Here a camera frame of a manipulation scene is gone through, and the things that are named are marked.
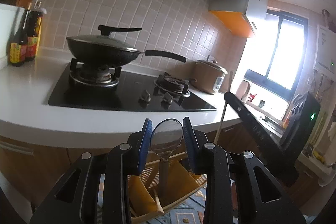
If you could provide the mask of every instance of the black glass cooktop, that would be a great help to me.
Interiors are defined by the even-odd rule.
[[[73,84],[69,81],[70,64],[58,80],[49,105],[118,111],[206,111],[217,110],[212,105],[190,92],[190,97],[175,97],[171,104],[162,102],[165,91],[154,85],[156,77],[122,71],[119,84],[113,88],[99,88]],[[147,90],[151,96],[147,104],[139,100]]]

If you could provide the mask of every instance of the wooden stick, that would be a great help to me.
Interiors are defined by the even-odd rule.
[[[233,71],[230,71],[230,75],[229,75],[229,89],[228,89],[228,91],[231,90],[232,76],[233,76]],[[222,118],[220,120],[220,124],[219,124],[219,127],[218,127],[217,132],[216,132],[215,140],[213,141],[215,144],[217,143],[217,141],[219,139],[219,135],[221,133],[222,124],[223,124],[223,120],[224,120],[224,115],[225,115],[225,112],[226,112],[226,107],[227,107],[227,102],[225,102],[225,104],[224,104]]]
[[[163,216],[165,213],[164,213],[164,211],[162,209],[162,206],[160,204],[159,196],[158,196],[157,192],[155,191],[155,189],[153,189],[153,191],[154,191],[154,197],[155,197],[157,212],[159,213],[160,216]]]
[[[132,209],[131,206],[129,207],[129,210],[130,210],[131,214],[134,215],[134,217],[138,216],[137,213]]]

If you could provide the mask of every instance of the rice cooker lid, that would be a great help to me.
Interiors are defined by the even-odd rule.
[[[223,67],[217,65],[217,61],[216,60],[212,60],[211,62],[209,61],[205,61],[205,60],[198,60],[197,62],[200,62],[200,63],[203,63],[203,64],[206,64],[208,66],[211,66],[221,72],[224,72],[225,74],[227,74],[227,71],[226,69],[224,69]]]

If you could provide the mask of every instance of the ceramic tile wall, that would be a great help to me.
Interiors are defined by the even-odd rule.
[[[67,36],[100,34],[97,29],[99,24],[142,27],[140,32],[113,36],[140,51],[166,50],[181,54],[188,61],[205,59],[216,45],[217,53],[213,55],[223,65],[234,39],[230,31],[208,12],[205,0],[41,1],[48,11],[43,22],[41,45],[61,51],[68,51]],[[143,55],[134,63],[162,70],[180,65],[168,58]]]
[[[246,38],[237,37],[232,35],[230,31],[222,32],[222,34],[226,35],[223,40],[232,41],[230,44],[215,44],[214,49],[212,51],[212,55],[218,60],[218,63],[224,67],[228,74],[230,71],[233,71],[232,78],[235,77],[236,70],[238,68],[239,62],[241,60],[244,47],[246,44]],[[229,85],[229,75],[224,78],[223,84],[220,87],[221,92],[226,92],[228,90]]]

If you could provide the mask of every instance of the stove burner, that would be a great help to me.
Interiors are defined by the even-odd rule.
[[[154,80],[154,84],[172,95],[178,95],[182,97],[190,96],[190,92],[188,91],[189,81],[171,77],[170,74],[166,72],[163,75],[159,75],[159,77]]]
[[[79,79],[87,83],[108,84],[112,82],[110,69],[108,66],[95,67],[83,64],[80,69]]]
[[[77,60],[72,59],[70,79],[83,85],[111,88],[119,83],[116,76],[120,75],[120,71],[121,68],[116,68],[115,75],[112,75],[107,65],[83,64],[82,67],[77,68]]]

